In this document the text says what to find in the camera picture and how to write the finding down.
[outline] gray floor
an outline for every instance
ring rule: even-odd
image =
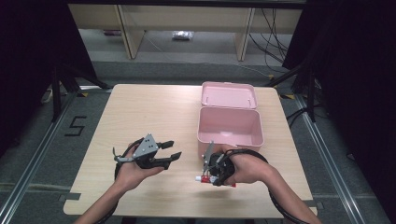
[[[281,74],[271,69],[284,71],[279,67],[278,61],[270,57],[265,60],[263,52],[251,41],[248,43],[245,60],[238,62],[232,34],[199,32],[194,33],[193,40],[181,42],[173,41],[171,32],[147,32],[136,59],[131,61],[126,56],[121,37],[104,36],[102,31],[97,30],[81,30],[80,33],[99,78],[109,84],[122,82],[199,85],[202,81],[212,78],[223,81],[214,75],[222,73],[226,74],[222,77],[225,80],[260,86],[269,81],[269,76],[278,77]],[[260,35],[255,34],[254,38],[265,46]],[[280,35],[279,38],[288,45],[291,36]],[[276,48],[271,48],[270,51],[280,57]],[[89,85],[83,80],[80,83]],[[291,83],[292,80],[285,81],[276,89],[280,94],[289,94]],[[10,223],[70,223],[75,220],[76,217],[63,212],[64,195],[73,184],[108,96],[109,93],[89,93],[87,97],[77,97],[73,100]],[[285,116],[299,108],[296,100],[280,101]],[[0,159],[1,204],[20,179],[50,126],[51,109],[50,102],[43,104],[25,127],[20,137],[21,143],[10,148]],[[390,223],[359,167],[346,157],[347,148],[334,128],[331,118],[328,118],[323,109],[317,109],[316,114],[320,133],[365,222]],[[76,123],[85,128],[80,137],[67,137],[67,133],[76,131],[69,128],[75,116],[86,116]],[[290,130],[318,205],[319,218],[323,223],[353,223],[303,118],[297,118]],[[256,222],[281,223],[280,220]],[[120,223],[120,217],[112,217],[108,223]]]

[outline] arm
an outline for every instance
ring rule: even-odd
[[[137,146],[132,147],[126,157],[132,157],[132,152]],[[141,169],[135,162],[124,163],[117,175],[116,181],[108,190],[81,216],[75,224],[94,223],[108,213],[119,199],[131,189],[135,189],[145,178],[156,175],[163,170],[162,167]]]
[[[225,145],[221,149],[225,152],[235,147]],[[268,187],[277,202],[292,216],[310,224],[320,223],[317,216],[290,188],[275,167],[247,154],[233,155],[231,160],[235,166],[235,173],[226,180],[225,184],[261,181]]]

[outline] wooden table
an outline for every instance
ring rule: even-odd
[[[122,154],[129,143],[152,133],[157,142],[174,140],[156,158],[182,151],[169,170],[149,177],[120,200],[115,216],[280,218],[263,183],[214,187],[196,182],[202,173],[198,157],[201,86],[117,85],[107,102],[64,211],[80,215],[113,183],[112,148]],[[312,201],[285,114],[272,88],[255,88],[262,116],[260,149],[304,201]]]

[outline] pink plastic box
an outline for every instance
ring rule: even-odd
[[[198,154],[211,141],[260,150],[264,143],[262,121],[254,88],[248,84],[205,82],[198,125]]]

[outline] pink box lid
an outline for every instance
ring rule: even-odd
[[[249,109],[257,107],[253,86],[231,82],[204,82],[201,103],[207,106]]]

